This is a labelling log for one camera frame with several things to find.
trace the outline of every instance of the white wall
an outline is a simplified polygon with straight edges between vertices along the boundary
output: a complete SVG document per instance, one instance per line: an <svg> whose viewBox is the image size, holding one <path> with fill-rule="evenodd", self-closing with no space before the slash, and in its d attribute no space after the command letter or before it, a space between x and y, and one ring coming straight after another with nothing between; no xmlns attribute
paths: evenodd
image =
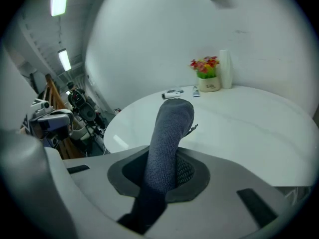
<svg viewBox="0 0 319 239"><path fill-rule="evenodd" d="M19 130L36 93L0 43L0 129Z"/></svg>
<svg viewBox="0 0 319 239"><path fill-rule="evenodd" d="M95 82L90 82L87 77L85 77L85 93L97 104L98 107L109 113L113 113L113 110L109 107L103 99L101 92L97 89Z"/></svg>
<svg viewBox="0 0 319 239"><path fill-rule="evenodd" d="M61 100L62 100L64 103L69 102L69 101L68 101L68 95L66 94L66 92L60 93L60 97L61 97Z"/></svg>
<svg viewBox="0 0 319 239"><path fill-rule="evenodd" d="M20 12L12 19L4 35L4 43L7 47L14 48L27 62L40 71L43 75L50 74L53 79L56 74L48 66L35 47L25 25L21 22Z"/></svg>
<svg viewBox="0 0 319 239"><path fill-rule="evenodd" d="M96 16L99 12L99 9L100 9L103 1L104 0L94 0L92 7L90 9L90 13L89 13L88 19L86 21L86 25L84 28L84 34L83 34L83 43L82 43L82 49L83 49L82 50L82 59L83 59L83 61L85 61L86 49L88 46L90 34L92 31Z"/></svg>
<svg viewBox="0 0 319 239"><path fill-rule="evenodd" d="M35 84L36 84L36 87L37 87L39 93L42 93L42 91L44 91L45 86L46 86L45 75L42 74L42 73L39 72L39 71L36 71L36 72L33 74L33 77L34 77L34 81L35 81Z"/></svg>
<svg viewBox="0 0 319 239"><path fill-rule="evenodd" d="M19 71L23 76L30 76L30 74L33 74L36 72L36 69L32 67L29 63L24 63L23 65L19 66Z"/></svg>
<svg viewBox="0 0 319 239"><path fill-rule="evenodd" d="M314 41L292 0L104 0L85 63L114 109L196 84L191 59L229 49L234 84L286 97L312 116L319 102Z"/></svg>

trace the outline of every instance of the red flower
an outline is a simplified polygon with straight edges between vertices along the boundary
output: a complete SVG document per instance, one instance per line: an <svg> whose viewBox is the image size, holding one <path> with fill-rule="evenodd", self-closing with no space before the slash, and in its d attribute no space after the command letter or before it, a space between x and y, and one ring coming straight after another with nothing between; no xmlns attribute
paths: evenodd
<svg viewBox="0 0 319 239"><path fill-rule="evenodd" d="M202 61L198 61L198 63L196 64L196 67L201 71L205 66L205 63Z"/></svg>
<svg viewBox="0 0 319 239"><path fill-rule="evenodd" d="M193 60L191 61L190 66L196 67L196 65L197 65L197 63L196 63L195 59L193 59Z"/></svg>
<svg viewBox="0 0 319 239"><path fill-rule="evenodd" d="M207 69L206 67L204 67L204 68L201 70L201 72L203 72L204 74L207 74L208 69Z"/></svg>
<svg viewBox="0 0 319 239"><path fill-rule="evenodd" d="M213 60L213 59L212 59L212 60L209 60L209 61L208 61L208 64L210 64L211 67L214 67L215 64L216 64L216 60Z"/></svg>

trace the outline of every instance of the white curved wall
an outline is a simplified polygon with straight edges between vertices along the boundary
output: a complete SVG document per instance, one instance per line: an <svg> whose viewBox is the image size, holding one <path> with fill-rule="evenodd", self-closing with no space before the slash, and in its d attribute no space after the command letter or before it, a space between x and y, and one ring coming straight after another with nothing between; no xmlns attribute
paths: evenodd
<svg viewBox="0 0 319 239"><path fill-rule="evenodd" d="M115 109L196 84L190 60L229 49L235 84L286 97L312 116L319 102L314 43L292 0L104 0L85 65Z"/></svg>
<svg viewBox="0 0 319 239"><path fill-rule="evenodd" d="M0 42L0 130L18 131L37 94Z"/></svg>

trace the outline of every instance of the white round table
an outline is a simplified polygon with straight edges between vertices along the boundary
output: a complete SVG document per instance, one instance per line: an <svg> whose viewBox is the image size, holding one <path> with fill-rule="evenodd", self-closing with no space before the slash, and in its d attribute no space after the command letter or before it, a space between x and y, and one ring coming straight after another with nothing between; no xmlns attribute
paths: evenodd
<svg viewBox="0 0 319 239"><path fill-rule="evenodd" d="M272 93L241 86L182 99L194 106L198 127L179 146L234 161L272 186L311 186L319 168L319 129L299 106ZM111 152L149 145L160 106L159 92L130 104L108 125Z"/></svg>

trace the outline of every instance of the white device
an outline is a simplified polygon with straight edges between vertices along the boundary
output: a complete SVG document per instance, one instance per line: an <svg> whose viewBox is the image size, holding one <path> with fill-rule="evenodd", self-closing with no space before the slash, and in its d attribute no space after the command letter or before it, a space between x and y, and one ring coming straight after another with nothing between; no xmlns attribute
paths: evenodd
<svg viewBox="0 0 319 239"><path fill-rule="evenodd" d="M22 125L27 134L37 136L44 146L55 148L72 132L73 119L70 110L54 110L48 101L35 99Z"/></svg>
<svg viewBox="0 0 319 239"><path fill-rule="evenodd" d="M177 98L180 97L180 93L179 92L173 92L173 93L163 93L161 95L161 97L163 99L167 99L167 98Z"/></svg>

